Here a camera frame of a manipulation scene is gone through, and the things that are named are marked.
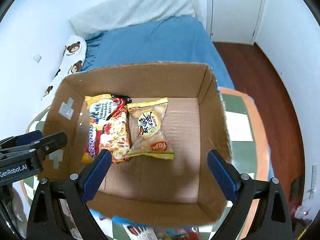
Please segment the dark red snack packet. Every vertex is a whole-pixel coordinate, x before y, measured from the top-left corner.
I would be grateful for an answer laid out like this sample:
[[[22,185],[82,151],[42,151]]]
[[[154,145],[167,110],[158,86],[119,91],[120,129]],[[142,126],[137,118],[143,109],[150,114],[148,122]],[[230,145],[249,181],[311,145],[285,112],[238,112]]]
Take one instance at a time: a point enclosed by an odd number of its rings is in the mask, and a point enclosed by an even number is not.
[[[200,240],[200,232],[197,226],[192,226],[186,229],[188,233],[186,236],[186,240]]]

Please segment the large noodle snack bag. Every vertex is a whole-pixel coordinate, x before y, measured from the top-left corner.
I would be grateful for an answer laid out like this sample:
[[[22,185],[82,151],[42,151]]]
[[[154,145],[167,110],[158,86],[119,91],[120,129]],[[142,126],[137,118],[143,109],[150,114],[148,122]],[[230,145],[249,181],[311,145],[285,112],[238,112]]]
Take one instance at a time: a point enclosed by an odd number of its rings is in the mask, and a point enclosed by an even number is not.
[[[112,155],[112,163],[128,161],[131,148],[127,104],[132,99],[126,95],[100,94],[86,96],[89,111],[87,148],[81,162],[92,163],[102,150]]]

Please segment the black white snack packet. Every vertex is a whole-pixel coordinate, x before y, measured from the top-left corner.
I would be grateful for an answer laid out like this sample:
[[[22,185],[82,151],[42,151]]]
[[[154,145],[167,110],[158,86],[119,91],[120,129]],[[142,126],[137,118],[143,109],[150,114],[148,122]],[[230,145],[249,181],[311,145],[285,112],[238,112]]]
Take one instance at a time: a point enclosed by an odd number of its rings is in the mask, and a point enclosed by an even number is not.
[[[158,239],[155,230],[150,227],[123,224],[123,228],[125,229],[127,235],[131,240],[157,240]]]

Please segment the yellow clear biscuit bag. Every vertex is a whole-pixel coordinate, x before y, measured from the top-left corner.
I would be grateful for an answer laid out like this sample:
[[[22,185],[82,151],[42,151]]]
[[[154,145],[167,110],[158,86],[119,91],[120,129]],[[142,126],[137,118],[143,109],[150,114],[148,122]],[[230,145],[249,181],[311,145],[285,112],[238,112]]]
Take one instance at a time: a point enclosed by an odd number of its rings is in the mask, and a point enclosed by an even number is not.
[[[127,105],[137,130],[137,137],[128,153],[130,158],[145,155],[164,160],[174,159],[174,150],[162,131],[167,106],[167,97]]]

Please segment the colourful candy bag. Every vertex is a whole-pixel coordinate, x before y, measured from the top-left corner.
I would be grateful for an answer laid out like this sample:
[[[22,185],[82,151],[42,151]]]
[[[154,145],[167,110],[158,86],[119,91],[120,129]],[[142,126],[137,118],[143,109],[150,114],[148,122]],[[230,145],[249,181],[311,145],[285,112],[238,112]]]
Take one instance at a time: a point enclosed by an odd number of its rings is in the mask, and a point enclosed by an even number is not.
[[[159,239],[180,239],[189,235],[184,228],[157,228],[155,232]]]

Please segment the green white checkered mat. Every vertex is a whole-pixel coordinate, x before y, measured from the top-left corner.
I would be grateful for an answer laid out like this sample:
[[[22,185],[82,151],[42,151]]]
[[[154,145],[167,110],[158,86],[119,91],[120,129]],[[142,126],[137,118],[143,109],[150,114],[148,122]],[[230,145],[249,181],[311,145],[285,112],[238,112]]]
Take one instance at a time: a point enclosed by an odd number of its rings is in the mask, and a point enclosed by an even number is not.
[[[247,94],[220,88],[222,100],[226,110],[227,128],[231,139],[232,164],[239,173],[247,173],[252,179],[269,180],[273,177],[273,170],[269,166],[270,148],[266,132],[254,100]],[[50,106],[46,107],[29,124],[26,132],[42,131]],[[33,176],[14,184],[23,200],[23,207],[28,217],[31,203],[39,184],[37,176]],[[236,239],[245,238],[252,224],[257,210],[258,200],[253,200],[246,221]],[[211,239],[223,219],[230,211],[232,203],[228,202],[221,219],[215,224],[199,226],[200,239]],[[109,218],[103,218],[96,211],[93,216],[108,239],[131,239],[129,231],[124,225]]]

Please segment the clutter on floor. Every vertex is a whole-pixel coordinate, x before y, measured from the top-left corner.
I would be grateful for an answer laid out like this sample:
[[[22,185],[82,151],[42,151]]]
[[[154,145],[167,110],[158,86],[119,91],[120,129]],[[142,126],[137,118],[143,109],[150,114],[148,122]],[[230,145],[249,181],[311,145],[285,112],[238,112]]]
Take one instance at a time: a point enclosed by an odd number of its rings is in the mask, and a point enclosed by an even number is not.
[[[310,208],[306,205],[295,205],[290,210],[291,219],[305,219],[305,217],[309,214]]]

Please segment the bear pattern white pillow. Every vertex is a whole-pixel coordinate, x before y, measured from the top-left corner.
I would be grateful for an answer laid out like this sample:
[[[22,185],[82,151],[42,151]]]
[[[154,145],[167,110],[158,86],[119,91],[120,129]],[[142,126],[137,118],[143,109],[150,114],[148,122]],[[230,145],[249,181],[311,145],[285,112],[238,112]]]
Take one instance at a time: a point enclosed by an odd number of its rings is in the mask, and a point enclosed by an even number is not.
[[[76,35],[70,36],[65,45],[61,64],[52,83],[49,85],[42,98],[43,101],[52,100],[54,98],[56,90],[66,76],[82,71],[86,58],[86,51],[87,43],[82,37]]]

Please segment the cardboard milk box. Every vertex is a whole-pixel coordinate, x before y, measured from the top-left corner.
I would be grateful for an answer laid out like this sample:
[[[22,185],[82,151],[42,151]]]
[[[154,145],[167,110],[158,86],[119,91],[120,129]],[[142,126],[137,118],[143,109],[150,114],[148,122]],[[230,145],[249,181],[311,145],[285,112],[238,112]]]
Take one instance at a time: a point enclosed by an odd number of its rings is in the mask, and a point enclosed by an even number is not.
[[[102,67],[65,77],[43,135],[63,132],[61,160],[41,177],[66,179],[85,166],[89,138],[115,144],[113,163],[90,208],[149,226],[213,224],[226,199],[208,153],[232,155],[216,77],[206,64],[155,62]]]

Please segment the blue bed sheet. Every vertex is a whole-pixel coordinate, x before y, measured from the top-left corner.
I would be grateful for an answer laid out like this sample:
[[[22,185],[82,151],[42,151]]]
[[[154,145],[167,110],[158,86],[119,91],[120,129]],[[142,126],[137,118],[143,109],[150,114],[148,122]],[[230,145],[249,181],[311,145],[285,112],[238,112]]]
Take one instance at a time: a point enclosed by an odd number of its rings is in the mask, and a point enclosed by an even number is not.
[[[87,39],[84,71],[146,62],[204,63],[221,87],[234,89],[227,68],[202,23],[191,16],[174,16],[103,31]]]

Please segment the white door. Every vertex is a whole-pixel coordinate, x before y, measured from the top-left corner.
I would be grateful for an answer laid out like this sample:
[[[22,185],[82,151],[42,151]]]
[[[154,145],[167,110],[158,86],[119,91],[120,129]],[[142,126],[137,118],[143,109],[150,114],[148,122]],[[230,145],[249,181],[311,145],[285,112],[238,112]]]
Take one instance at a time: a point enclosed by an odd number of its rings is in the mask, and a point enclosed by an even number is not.
[[[213,42],[253,45],[266,0],[207,0],[207,32]]]

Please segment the grey white pillow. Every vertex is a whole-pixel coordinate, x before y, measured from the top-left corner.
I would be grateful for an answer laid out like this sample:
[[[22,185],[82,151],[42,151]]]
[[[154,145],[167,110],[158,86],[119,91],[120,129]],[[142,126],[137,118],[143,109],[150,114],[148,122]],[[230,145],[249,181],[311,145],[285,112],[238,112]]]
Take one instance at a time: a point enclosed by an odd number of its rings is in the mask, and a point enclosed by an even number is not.
[[[69,21],[79,36],[88,39],[103,31],[183,15],[200,20],[199,0],[107,0]]]

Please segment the black wall socket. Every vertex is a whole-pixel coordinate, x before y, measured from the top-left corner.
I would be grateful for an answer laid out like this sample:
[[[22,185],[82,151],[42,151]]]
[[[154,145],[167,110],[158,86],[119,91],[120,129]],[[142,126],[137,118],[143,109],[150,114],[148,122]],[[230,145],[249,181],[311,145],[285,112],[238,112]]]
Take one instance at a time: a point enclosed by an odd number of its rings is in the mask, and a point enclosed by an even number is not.
[[[303,188],[303,179],[304,175],[301,174],[299,177],[292,181],[290,187],[290,202],[296,200],[300,196]]]

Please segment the white wall power strip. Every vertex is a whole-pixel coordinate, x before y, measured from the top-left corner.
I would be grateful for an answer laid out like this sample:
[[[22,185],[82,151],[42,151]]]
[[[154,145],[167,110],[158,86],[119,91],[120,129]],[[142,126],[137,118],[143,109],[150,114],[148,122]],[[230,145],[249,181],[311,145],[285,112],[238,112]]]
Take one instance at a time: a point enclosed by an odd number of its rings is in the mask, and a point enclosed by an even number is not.
[[[309,200],[313,200],[314,198],[314,194],[316,192],[316,183],[317,183],[317,164],[312,166]]]

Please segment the white wall outlet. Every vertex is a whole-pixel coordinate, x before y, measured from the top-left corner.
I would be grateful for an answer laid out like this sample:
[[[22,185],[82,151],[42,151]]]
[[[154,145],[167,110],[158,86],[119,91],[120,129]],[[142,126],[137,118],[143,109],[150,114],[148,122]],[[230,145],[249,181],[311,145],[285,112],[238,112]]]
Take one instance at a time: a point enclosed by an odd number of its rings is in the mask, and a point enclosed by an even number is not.
[[[37,63],[39,63],[41,59],[42,59],[41,55],[39,55],[39,54],[34,55],[34,60],[35,60]]]

